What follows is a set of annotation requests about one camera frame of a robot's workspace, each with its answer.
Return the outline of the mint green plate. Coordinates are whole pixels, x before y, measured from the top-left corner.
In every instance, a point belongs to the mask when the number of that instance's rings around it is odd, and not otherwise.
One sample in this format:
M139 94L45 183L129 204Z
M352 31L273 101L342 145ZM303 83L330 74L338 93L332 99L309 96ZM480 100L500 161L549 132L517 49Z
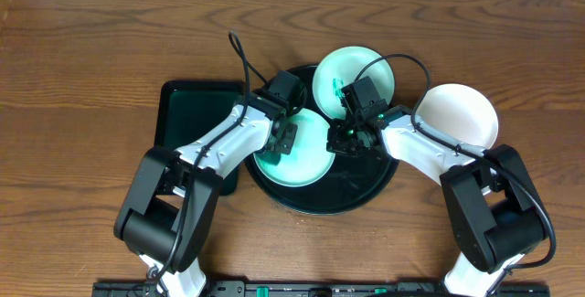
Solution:
M302 109L289 122L297 125L290 154L254 154L261 173L273 183L287 187L310 185L332 166L335 154L326 150L329 123L315 111Z

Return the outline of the white plate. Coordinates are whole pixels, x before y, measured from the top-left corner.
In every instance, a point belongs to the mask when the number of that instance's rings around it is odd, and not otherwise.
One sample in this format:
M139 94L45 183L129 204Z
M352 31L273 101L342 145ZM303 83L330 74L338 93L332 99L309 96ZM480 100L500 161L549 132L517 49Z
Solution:
M464 143L491 148L498 135L494 106L466 85L450 83L430 89L416 113L431 127Z

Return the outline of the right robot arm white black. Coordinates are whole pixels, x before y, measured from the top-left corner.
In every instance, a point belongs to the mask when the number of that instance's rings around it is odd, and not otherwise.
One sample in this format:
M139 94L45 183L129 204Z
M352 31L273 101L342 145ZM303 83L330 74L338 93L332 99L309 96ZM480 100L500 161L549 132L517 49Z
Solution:
M375 151L410 164L441 186L461 250L443 284L452 294L489 296L543 240L556 240L550 217L519 153L468 144L428 125L415 111L370 105L334 118L328 150Z

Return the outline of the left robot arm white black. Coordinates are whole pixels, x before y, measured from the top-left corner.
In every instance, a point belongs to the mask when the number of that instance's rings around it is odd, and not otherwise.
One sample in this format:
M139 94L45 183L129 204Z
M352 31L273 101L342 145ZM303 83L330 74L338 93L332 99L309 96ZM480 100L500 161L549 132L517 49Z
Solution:
M198 296L207 278L197 256L205 245L224 179L249 155L291 151L293 100L248 94L194 142L148 150L114 223L114 235L149 267L156 292Z

